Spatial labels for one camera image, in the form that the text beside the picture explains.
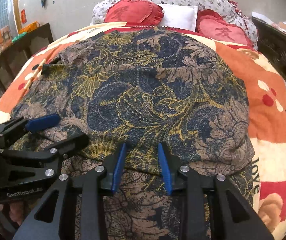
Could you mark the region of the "person's left hand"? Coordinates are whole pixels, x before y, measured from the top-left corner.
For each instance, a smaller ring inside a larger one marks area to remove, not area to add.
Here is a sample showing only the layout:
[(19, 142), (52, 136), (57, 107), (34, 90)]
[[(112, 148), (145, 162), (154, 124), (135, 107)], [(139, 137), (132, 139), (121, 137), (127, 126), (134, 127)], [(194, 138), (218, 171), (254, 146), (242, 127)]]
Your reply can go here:
[(0, 212), (3, 213), (4, 210), (10, 220), (18, 225), (21, 225), (25, 219), (26, 205), (23, 201), (0, 204)]

